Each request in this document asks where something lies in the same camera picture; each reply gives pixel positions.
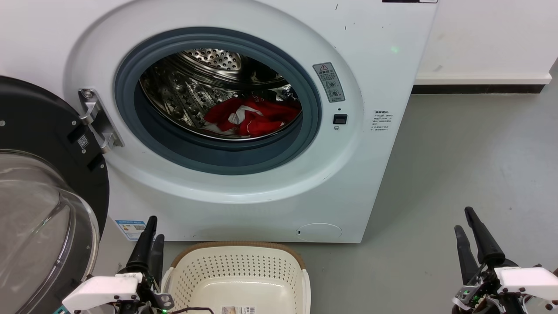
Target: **washing machine opening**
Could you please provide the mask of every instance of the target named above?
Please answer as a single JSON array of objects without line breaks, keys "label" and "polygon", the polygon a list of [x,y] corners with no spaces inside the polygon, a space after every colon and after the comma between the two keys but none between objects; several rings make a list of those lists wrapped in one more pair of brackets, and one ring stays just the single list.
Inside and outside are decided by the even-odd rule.
[{"label": "washing machine opening", "polygon": [[181,28],[139,44],[117,70],[114,98],[146,147],[214,174],[288,163],[321,122],[307,69],[265,40],[223,28]]},{"label": "washing machine opening", "polygon": [[302,115],[291,84],[246,55],[190,49],[151,65],[139,83],[165,119],[199,136],[261,139],[294,127]]}]

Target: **laundry basket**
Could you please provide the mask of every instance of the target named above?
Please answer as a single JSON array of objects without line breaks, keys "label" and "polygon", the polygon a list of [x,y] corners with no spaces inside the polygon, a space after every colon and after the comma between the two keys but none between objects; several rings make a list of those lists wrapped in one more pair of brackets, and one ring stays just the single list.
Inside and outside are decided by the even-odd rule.
[{"label": "laundry basket", "polygon": [[194,245],[172,262],[162,286],[174,298],[171,311],[209,307],[215,314],[310,313],[310,280],[304,262],[280,244]]}]

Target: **black cable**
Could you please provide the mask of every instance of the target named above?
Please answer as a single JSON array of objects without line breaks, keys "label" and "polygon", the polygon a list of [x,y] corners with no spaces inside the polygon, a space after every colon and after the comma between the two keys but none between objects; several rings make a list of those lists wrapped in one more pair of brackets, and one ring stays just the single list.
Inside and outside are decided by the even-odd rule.
[{"label": "black cable", "polygon": [[209,307],[187,307],[187,308],[183,308],[183,309],[178,310],[178,311],[169,312],[169,314],[184,313],[184,312],[187,312],[187,311],[209,311],[211,314],[214,314],[213,311]]}]

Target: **gray floor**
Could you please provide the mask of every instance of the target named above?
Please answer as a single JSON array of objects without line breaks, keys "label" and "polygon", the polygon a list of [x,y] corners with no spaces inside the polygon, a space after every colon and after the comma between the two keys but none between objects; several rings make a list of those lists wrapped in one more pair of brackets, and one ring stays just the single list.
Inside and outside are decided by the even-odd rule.
[{"label": "gray floor", "polygon": [[[551,72],[558,77],[558,69]],[[558,267],[558,79],[540,95],[412,96],[361,244],[289,244],[312,313],[448,313],[460,285],[453,227],[473,206],[507,256]],[[96,274],[133,243],[109,221]],[[169,242],[165,269],[189,244]]]}]

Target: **brown basket rim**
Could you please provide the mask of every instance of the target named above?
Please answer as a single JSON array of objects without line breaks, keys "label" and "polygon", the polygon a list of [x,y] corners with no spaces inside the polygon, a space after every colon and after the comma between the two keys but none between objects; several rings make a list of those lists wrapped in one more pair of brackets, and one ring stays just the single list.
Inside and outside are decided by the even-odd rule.
[{"label": "brown basket rim", "polygon": [[215,241],[215,242],[198,243],[187,248],[186,250],[182,251],[179,255],[177,255],[176,258],[172,261],[171,267],[176,268],[176,266],[178,266],[178,263],[182,260],[182,258],[184,258],[184,256],[186,256],[186,254],[190,252],[199,249],[216,248],[218,246],[255,246],[257,248],[282,250],[291,254],[292,257],[296,259],[296,261],[299,263],[301,270],[306,269],[306,265],[304,264],[302,257],[290,247],[282,244],[277,244],[277,243],[258,242],[258,241]]}]

